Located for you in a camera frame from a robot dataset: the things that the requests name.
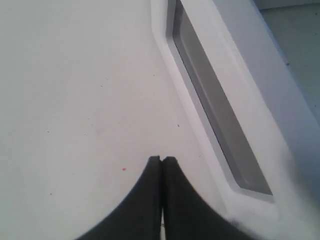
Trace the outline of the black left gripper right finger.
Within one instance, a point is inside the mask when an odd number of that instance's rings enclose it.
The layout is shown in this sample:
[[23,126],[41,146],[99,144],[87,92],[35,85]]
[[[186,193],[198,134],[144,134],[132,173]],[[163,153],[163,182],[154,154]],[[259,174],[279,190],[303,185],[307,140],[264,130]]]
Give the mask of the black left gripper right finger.
[[175,157],[162,163],[162,207],[167,240],[251,240],[196,192]]

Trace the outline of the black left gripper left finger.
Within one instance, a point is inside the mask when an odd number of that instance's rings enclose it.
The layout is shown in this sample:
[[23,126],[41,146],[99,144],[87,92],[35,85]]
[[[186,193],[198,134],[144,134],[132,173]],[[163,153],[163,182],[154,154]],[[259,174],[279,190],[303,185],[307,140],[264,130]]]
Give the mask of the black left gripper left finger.
[[151,156],[122,202],[80,240],[159,240],[162,220],[162,161]]

